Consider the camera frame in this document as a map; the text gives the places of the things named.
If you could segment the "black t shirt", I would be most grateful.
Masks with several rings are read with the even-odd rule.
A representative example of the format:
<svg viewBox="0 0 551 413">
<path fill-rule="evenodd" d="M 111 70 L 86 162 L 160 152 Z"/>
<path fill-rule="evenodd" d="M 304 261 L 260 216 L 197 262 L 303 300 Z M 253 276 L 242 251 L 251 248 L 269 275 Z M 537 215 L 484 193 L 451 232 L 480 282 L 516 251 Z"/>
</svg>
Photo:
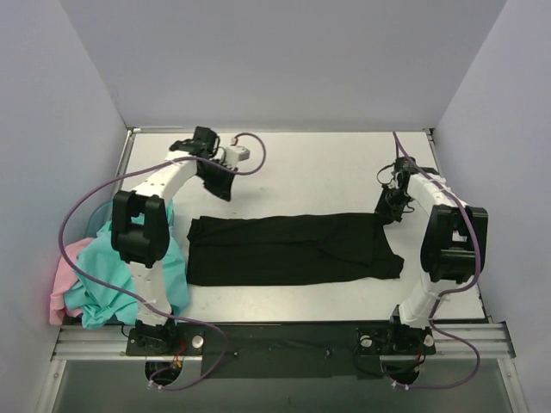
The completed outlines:
<svg viewBox="0 0 551 413">
<path fill-rule="evenodd" d="M 199 287 L 280 287 L 394 280 L 404 266 L 372 213 L 193 220 L 187 280 Z"/>
</svg>

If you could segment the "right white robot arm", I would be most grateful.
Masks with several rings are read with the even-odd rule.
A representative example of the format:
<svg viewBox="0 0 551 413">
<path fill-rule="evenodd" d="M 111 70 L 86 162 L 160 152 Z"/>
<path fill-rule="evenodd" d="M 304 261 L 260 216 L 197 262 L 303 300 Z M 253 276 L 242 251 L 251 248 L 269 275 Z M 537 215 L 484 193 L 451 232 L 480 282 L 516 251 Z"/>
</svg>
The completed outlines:
<svg viewBox="0 0 551 413">
<path fill-rule="evenodd" d="M 415 342 L 416 330 L 424 330 L 441 303 L 453 291 L 465 291 L 480 276 L 486 257 L 488 213 L 460 200 L 433 168 L 418 167 L 398 157 L 390 169 L 390 182 L 382 192 L 375 214 L 383 225 L 398 223 L 416 202 L 428 217 L 420 248 L 421 272 L 415 287 L 393 317 L 398 321 L 384 331 L 384 341 L 394 352 L 404 352 Z"/>
</svg>

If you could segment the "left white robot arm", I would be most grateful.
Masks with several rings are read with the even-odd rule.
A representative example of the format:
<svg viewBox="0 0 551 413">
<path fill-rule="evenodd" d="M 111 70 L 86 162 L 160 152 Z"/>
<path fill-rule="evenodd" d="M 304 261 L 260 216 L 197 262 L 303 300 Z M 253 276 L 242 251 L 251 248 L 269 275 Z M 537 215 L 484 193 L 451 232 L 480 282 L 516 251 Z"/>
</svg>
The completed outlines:
<svg viewBox="0 0 551 413">
<path fill-rule="evenodd" d="M 170 146 L 164 167 L 113 198 L 111 244 L 130 270 L 134 292 L 145 300 L 139 304 L 137 327 L 147 332 L 146 344 L 157 354 L 168 354 L 177 342 L 177 333 L 166 326 L 172 314 L 162 264 L 170 246 L 166 207 L 196 176 L 210 194 L 229 201 L 238 164 L 249 157 L 236 141 L 220 146 L 213 130 L 198 126 L 192 138 Z"/>
</svg>

